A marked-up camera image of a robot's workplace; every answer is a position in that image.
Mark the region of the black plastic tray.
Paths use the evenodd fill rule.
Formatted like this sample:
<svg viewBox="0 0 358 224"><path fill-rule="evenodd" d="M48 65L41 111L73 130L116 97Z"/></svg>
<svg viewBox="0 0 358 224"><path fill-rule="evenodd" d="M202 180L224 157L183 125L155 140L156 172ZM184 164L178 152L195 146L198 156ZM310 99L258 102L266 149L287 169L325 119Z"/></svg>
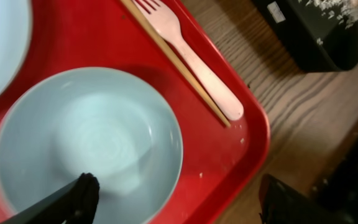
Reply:
<svg viewBox="0 0 358 224"><path fill-rule="evenodd" d="M305 72L344 72L358 64L358 21L350 28L325 19L302 0L253 0L278 39Z"/></svg>

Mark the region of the large white plate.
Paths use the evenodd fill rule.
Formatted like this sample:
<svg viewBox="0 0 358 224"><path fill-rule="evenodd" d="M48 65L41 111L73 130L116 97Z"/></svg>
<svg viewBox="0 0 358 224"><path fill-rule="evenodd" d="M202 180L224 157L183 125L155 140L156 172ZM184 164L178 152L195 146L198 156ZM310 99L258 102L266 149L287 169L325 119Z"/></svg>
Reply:
<svg viewBox="0 0 358 224"><path fill-rule="evenodd" d="M0 95L26 58L32 27L30 0L0 0Z"/></svg>

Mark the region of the light blue bowl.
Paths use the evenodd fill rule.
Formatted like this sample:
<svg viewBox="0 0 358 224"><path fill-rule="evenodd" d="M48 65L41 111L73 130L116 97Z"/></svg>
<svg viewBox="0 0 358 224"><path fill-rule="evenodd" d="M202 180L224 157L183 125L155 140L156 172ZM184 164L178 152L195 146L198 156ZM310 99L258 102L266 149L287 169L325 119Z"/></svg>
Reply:
<svg viewBox="0 0 358 224"><path fill-rule="evenodd" d="M0 206L16 215L90 173L96 223L148 223L182 163L180 126L154 87L121 70L75 68L27 90L2 119Z"/></svg>

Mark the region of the red plastic tray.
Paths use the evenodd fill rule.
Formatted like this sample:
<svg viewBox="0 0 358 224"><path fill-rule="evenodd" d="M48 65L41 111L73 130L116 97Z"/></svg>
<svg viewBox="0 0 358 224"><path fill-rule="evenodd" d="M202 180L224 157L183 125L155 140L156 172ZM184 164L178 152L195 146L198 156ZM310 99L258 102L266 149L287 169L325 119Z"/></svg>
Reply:
<svg viewBox="0 0 358 224"><path fill-rule="evenodd" d="M194 17L179 1L167 6L185 40L236 94L245 109L225 128L119 1L33 1L32 41L15 80L0 96L0 122L30 87L78 67L109 67L137 75L169 102L184 142L178 185L155 223L212 223L263 164L267 115ZM9 213L0 204L0 222Z"/></svg>

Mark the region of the spilled rice food waste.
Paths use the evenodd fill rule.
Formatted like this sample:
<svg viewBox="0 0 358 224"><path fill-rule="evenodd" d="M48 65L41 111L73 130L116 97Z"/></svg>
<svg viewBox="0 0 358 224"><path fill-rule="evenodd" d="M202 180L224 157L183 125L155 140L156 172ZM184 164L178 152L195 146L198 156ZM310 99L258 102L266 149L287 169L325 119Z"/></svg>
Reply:
<svg viewBox="0 0 358 224"><path fill-rule="evenodd" d="M306 7L314 7L321 11L325 19L334 18L345 28L352 27L358 21L358 0L307 0Z"/></svg>

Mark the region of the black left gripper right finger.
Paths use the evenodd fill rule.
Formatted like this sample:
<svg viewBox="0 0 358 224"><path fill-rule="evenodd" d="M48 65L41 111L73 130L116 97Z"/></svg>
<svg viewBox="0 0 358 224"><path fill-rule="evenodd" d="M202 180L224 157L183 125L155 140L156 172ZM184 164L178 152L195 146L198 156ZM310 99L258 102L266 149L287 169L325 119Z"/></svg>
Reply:
<svg viewBox="0 0 358 224"><path fill-rule="evenodd" d="M259 189L262 212L260 218L266 224L346 224L342 217L329 213L302 194L265 174Z"/></svg>

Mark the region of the wooden chopstick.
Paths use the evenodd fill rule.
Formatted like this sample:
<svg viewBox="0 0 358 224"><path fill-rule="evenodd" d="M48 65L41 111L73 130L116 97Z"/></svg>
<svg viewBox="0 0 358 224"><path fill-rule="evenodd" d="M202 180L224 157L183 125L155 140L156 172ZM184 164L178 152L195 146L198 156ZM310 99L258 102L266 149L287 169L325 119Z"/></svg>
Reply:
<svg viewBox="0 0 358 224"><path fill-rule="evenodd" d="M229 127L231 120L223 115L223 112L218 108L216 103L208 95L203 88L200 81L191 71L191 68L186 64L181 55L177 52L173 45L164 40L157 31L150 25L143 13L138 9L132 0L121 0L126 9L134 16L140 26L146 31L150 38L157 44L160 50L166 55L176 69L182 74L187 82L196 90L203 101L212 109L215 115L223 122L223 124Z"/></svg>

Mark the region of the white plastic fork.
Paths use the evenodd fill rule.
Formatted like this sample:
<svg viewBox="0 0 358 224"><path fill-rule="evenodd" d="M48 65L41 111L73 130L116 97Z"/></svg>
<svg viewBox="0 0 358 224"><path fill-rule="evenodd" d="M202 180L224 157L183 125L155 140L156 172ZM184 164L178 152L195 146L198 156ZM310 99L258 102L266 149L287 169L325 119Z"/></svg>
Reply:
<svg viewBox="0 0 358 224"><path fill-rule="evenodd" d="M242 103L184 40L176 14L159 0L140 0L134 4L157 33L174 46L223 115L231 121L242 118Z"/></svg>

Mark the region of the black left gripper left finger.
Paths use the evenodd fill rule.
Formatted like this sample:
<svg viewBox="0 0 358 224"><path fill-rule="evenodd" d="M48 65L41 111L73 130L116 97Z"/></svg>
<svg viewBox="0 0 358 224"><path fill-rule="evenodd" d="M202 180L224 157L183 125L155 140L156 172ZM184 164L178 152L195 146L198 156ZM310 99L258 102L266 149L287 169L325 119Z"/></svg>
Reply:
<svg viewBox="0 0 358 224"><path fill-rule="evenodd" d="M99 202L99 182L91 173L3 221L3 224L92 224Z"/></svg>

